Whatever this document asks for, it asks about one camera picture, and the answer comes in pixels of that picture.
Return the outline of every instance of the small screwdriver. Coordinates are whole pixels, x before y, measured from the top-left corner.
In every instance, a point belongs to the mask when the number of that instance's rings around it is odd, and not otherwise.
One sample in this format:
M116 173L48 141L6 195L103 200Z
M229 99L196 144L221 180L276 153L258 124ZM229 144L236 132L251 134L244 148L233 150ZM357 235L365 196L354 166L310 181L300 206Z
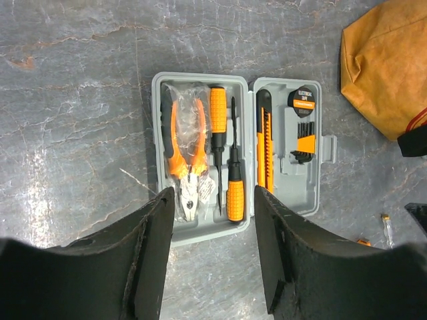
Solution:
M228 163L227 216L230 221L241 221L244 215L245 197L242 173L240 172L234 97L232 97L232 120L234 140L230 148L230 161Z
M220 215L222 213L222 153L226 144L227 132L227 97L226 90L222 87L211 88L210 99L210 117L211 117L211 150L213 153L213 164L218 170L218 205L220 206Z

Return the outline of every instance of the orange and black utility knife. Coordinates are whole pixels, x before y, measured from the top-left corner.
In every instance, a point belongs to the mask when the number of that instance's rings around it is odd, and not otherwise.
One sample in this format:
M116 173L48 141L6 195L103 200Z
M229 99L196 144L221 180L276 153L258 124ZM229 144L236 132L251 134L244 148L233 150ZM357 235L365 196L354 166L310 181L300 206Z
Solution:
M273 193L272 95L268 90L256 94L258 185Z

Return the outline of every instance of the open case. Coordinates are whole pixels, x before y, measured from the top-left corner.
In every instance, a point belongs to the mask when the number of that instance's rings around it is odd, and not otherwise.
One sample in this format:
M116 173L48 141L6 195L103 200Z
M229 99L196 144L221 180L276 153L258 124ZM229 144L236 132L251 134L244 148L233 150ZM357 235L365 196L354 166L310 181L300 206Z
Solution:
M222 203L223 214L218 208L218 172L214 158L209 155L209 176L216 182L209 199L205 215L198 215L194 221L175 222L172 246L185 245L203 240L231 235L244 231L254 215L254 188L257 184L257 135L256 135L256 93L267 89L272 96L272 131L274 159L274 195L290 209L300 215L312 215L319 207L320 165L336 160L336 138L322 134L322 88L316 81L259 78L250 86L243 77L232 75L207 75L197 73L158 73L151 84L154 143L156 147L157 190L170 186L167 178L163 139L161 136L161 85L203 83L209 87L226 89L228 99L228 122L226 146L222 159ZM309 87L316 99L316 107L308 117L299 118L294 108L288 107L288 95L301 86ZM244 218L232 223L226 215L226 191L228 188L227 161L233 143L231 119L231 98L236 99L237 142L244 181ZM298 123L314 122L316 152L309 163L299 164L291 154L296 150Z

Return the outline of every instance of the orange bag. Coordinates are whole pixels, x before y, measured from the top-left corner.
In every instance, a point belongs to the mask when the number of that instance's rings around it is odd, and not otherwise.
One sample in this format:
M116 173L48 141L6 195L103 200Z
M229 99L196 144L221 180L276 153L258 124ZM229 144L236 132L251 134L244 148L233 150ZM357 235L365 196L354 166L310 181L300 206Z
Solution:
M427 0L389 0L344 29L341 92L403 156L427 155Z

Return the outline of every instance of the floor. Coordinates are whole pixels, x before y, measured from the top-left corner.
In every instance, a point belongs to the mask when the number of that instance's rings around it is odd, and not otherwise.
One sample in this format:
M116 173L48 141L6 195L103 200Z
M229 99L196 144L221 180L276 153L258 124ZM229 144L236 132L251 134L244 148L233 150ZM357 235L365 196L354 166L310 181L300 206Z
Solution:
M381 0L10 0L0 3L0 236L64 245L155 194L151 79L160 71L313 79L338 161L310 218L385 248L425 241L427 161L404 159L340 95L341 32ZM161 319L271 319L254 224L174 248Z

